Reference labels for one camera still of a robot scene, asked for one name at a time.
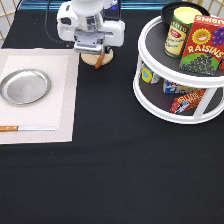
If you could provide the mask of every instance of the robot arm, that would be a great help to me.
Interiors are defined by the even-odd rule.
[[[102,45],[121,46],[124,42],[123,21],[104,21],[104,9],[117,0],[72,0],[61,5],[58,34],[62,40],[73,41],[79,53],[101,54]]]

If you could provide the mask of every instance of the table surface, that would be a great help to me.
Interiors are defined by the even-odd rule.
[[[80,61],[72,142],[0,146],[1,224],[224,222],[224,113],[173,124],[133,92],[138,38],[158,15],[122,11],[114,59],[98,71]],[[43,11],[18,11],[3,47],[64,48],[46,37]]]

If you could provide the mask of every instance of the raisin box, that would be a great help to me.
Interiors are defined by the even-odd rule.
[[[195,16],[179,69],[214,75],[224,55],[224,19]]]
[[[223,57],[222,57],[222,60],[221,60],[221,62],[219,64],[219,69],[220,70],[224,70],[224,60],[223,60]]]

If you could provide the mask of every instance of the white placemat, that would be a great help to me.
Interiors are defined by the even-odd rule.
[[[57,128],[0,132],[0,144],[72,141],[78,62],[79,54],[73,50],[0,50],[0,80],[13,71],[34,68],[46,72],[52,81],[47,95],[34,103],[15,106],[0,98],[0,125]]]

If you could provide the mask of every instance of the silver plate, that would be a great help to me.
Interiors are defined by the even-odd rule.
[[[50,88],[49,77],[40,70],[24,69],[11,73],[0,84],[0,94],[12,104],[34,102]]]

